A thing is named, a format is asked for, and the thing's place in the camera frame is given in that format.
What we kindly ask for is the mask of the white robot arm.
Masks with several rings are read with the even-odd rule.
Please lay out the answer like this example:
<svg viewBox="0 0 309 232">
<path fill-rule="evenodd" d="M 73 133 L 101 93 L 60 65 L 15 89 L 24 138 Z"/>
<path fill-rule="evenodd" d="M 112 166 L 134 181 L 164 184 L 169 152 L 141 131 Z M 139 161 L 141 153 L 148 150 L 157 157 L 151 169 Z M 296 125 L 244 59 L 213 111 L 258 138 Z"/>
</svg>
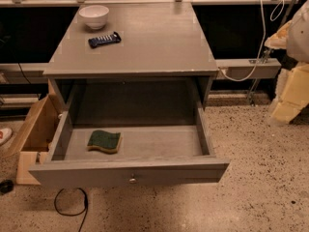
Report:
<svg viewBox="0 0 309 232">
<path fill-rule="evenodd" d="M 285 49 L 297 61 L 290 71 L 280 71 L 276 96 L 269 107 L 272 124 L 289 124 L 309 104 L 309 0 L 266 40 L 265 46 Z"/>
</svg>

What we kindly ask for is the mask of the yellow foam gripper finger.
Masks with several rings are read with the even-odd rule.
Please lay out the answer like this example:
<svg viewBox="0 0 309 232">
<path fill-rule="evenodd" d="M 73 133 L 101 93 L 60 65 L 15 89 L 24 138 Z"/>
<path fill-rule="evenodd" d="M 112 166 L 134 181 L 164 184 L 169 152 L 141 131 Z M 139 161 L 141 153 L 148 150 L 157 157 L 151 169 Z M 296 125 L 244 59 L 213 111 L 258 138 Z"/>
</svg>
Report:
<svg viewBox="0 0 309 232">
<path fill-rule="evenodd" d="M 278 75 L 275 98 L 269 107 L 272 124 L 289 124 L 309 104 L 309 64 L 298 63 Z"/>
<path fill-rule="evenodd" d="M 290 29 L 291 21 L 289 20 L 276 33 L 268 37 L 265 41 L 265 46 L 271 49 L 286 49 L 288 32 Z"/>
</svg>

